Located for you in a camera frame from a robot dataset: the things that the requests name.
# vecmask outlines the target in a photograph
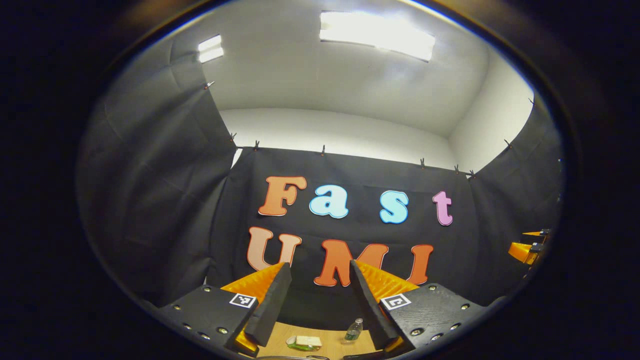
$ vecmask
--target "table surface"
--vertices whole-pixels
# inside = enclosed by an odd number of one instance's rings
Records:
[[[297,327],[277,322],[271,332],[271,337],[266,347],[259,347],[258,357],[260,356],[298,356],[306,357],[307,355],[326,356],[331,360],[341,360],[345,355],[366,354],[376,351],[371,341],[368,330],[362,331],[360,337],[351,344],[342,344],[344,331],[330,331],[320,329],[308,329],[306,327]],[[302,351],[287,346],[287,339],[291,336],[317,336],[322,342],[322,347],[318,351]]]

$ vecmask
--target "white ceiling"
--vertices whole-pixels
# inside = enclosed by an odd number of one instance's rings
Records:
[[[436,37],[429,63],[362,45],[321,42],[322,10],[400,16]],[[477,96],[488,45],[395,0],[236,0],[204,20],[224,56],[203,64],[219,110],[334,111],[448,138]]]

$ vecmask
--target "fluorescent light panel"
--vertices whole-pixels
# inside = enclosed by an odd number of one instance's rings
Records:
[[[400,20],[369,13],[323,12],[320,39],[349,42],[397,51],[425,61],[431,59],[435,37]]]
[[[223,56],[224,50],[222,49],[222,36],[216,35],[199,43],[198,51],[200,52],[198,59],[201,63]]]

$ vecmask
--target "plastic bottle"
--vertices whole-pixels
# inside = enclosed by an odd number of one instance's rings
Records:
[[[347,334],[344,336],[342,340],[343,344],[351,344],[358,339],[360,333],[362,332],[362,319],[357,318],[354,323],[349,326],[347,329]]]

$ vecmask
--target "orange letter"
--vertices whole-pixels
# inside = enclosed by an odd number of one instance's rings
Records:
[[[267,241],[273,237],[273,233],[261,227],[252,226],[249,228],[251,240],[249,240],[249,248],[246,251],[246,260],[252,268],[262,270],[271,266],[264,260],[264,250],[267,248]],[[293,261],[293,252],[296,246],[302,243],[302,239],[289,234],[281,234],[279,237],[282,242],[280,250],[280,263],[289,263]]]
[[[282,199],[285,199],[289,206],[296,201],[296,188],[290,186],[285,189],[285,186],[291,184],[297,186],[300,190],[307,187],[307,180],[301,176],[269,176],[267,177],[267,183],[269,183],[267,197],[264,199],[264,205],[258,209],[258,214],[271,217],[281,217],[287,213],[287,209],[282,207]]]
[[[316,285],[335,286],[338,282],[333,275],[338,271],[338,277],[342,286],[349,286],[349,261],[353,259],[347,243],[341,240],[325,240],[322,247],[326,250],[324,265],[319,277],[314,279]],[[389,251],[389,247],[383,244],[369,244],[358,257],[359,261],[380,268],[382,259]]]
[[[429,263],[429,255],[433,252],[431,245],[416,245],[411,248],[413,253],[413,268],[409,275],[408,282],[416,285],[427,282],[427,264]]]

